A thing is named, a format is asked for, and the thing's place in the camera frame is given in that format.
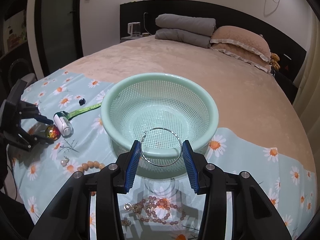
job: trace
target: orange pillow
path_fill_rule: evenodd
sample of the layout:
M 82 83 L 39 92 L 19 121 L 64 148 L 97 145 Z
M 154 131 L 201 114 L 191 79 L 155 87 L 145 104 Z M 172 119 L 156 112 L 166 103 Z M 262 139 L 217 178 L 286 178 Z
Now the orange pillow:
M 271 71 L 271 66 L 267 62 L 263 61 L 258 55 L 253 54 L 250 51 L 247 51 L 236 45 L 227 43 L 215 43 L 212 44 L 211 49 L 223 52 L 226 55 L 249 63 L 266 73 L 270 73 Z
M 265 39 L 239 27 L 222 26 L 218 28 L 211 36 L 210 43 L 233 44 L 258 55 L 265 62 L 270 62 L 270 48 Z

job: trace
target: earring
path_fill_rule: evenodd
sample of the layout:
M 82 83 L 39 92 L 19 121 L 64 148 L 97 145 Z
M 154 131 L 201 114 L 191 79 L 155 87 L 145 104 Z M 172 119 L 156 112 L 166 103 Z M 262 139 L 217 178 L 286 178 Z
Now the earring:
M 64 156 L 64 160 L 61 160 L 60 164 L 64 167 L 69 162 L 69 158 L 67 156 Z

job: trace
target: beige bedsheet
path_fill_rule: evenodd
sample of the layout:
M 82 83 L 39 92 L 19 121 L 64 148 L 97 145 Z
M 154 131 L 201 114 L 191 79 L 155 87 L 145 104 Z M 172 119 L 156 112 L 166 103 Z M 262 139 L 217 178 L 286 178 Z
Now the beige bedsheet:
M 316 172 L 302 124 L 275 79 L 235 58 L 211 49 L 154 36 L 126 41 L 65 67 L 86 77 L 119 82 L 131 75 L 164 72 L 188 78 L 206 89 L 219 110 L 219 127 L 301 162 Z

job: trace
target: door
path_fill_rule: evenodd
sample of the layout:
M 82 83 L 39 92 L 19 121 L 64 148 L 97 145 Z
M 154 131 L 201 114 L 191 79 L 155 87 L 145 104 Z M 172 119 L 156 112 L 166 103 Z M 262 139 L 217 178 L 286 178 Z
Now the door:
M 44 76 L 83 57 L 79 0 L 36 0 L 35 36 Z

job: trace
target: basket rim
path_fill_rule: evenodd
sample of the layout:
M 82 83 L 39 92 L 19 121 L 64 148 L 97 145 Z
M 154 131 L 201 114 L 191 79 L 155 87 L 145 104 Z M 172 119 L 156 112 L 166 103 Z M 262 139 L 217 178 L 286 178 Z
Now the basket rim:
M 208 142 L 211 141 L 213 135 L 215 134 L 218 128 L 219 113 L 218 113 L 217 105 L 213 100 L 213 98 L 211 97 L 211 95 L 197 83 L 189 79 L 186 79 L 184 77 L 180 77 L 180 76 L 168 74 L 168 73 L 143 73 L 143 74 L 134 75 L 121 80 L 120 82 L 115 84 L 108 91 L 108 93 L 106 93 L 106 96 L 104 97 L 101 104 L 101 120 L 102 120 L 103 127 L 106 130 L 109 137 L 115 143 L 123 147 L 125 150 L 130 151 L 134 140 L 132 141 L 128 140 L 114 127 L 108 113 L 110 111 L 112 102 L 122 90 L 124 90 L 125 88 L 127 88 L 132 84 L 146 81 L 146 80 L 153 80 L 153 79 L 166 80 L 166 81 L 174 82 L 184 87 L 187 87 L 188 89 L 196 93 L 196 95 L 198 95 L 200 99 L 203 101 L 208 111 L 209 124 L 205 133 L 200 138 L 198 138 L 193 142 L 190 142 L 192 149 L 194 151 L 198 151 L 201 148 L 203 148 L 206 144 L 208 144 Z M 151 149 L 157 152 L 144 151 L 145 156 L 148 158 L 159 158 L 160 155 L 161 155 L 161 159 L 177 157 L 177 148 L 173 148 L 173 149 L 151 148 Z

